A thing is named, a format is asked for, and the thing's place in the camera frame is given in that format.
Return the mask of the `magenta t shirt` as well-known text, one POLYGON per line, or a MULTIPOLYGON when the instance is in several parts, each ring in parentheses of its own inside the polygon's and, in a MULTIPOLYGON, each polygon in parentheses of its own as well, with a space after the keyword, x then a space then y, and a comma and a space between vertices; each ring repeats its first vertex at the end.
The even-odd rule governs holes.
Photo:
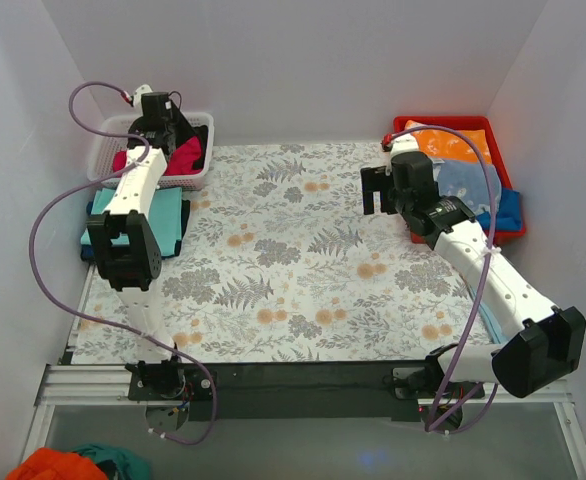
POLYGON ((204 167, 205 144, 192 137, 170 156, 164 176, 184 176, 199 173, 204 167))

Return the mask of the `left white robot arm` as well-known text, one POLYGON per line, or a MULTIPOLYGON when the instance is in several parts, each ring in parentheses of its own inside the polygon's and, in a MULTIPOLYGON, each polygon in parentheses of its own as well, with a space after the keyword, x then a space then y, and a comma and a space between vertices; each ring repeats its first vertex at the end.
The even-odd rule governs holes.
POLYGON ((175 344, 160 312, 157 279, 162 256, 148 216, 167 158, 176 147, 180 112, 167 92, 138 88, 141 112, 128 134, 126 162, 115 193, 87 223, 100 276, 116 291, 131 328, 139 332, 136 360, 128 369, 139 385, 166 400, 180 397, 186 377, 178 369, 175 344))

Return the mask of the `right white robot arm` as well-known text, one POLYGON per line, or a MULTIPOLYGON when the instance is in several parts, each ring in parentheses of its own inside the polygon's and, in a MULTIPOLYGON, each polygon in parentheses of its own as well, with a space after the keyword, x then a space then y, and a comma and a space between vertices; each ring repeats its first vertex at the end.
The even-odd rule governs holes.
POLYGON ((388 167, 361 169, 363 211, 400 214, 474 289, 497 320, 502 344, 440 347, 427 357, 427 389, 448 397, 462 382, 497 383, 525 398, 575 371, 586 320, 575 307, 559 308, 487 245, 482 226, 455 196, 443 196, 431 160, 419 151, 396 154, 388 167))

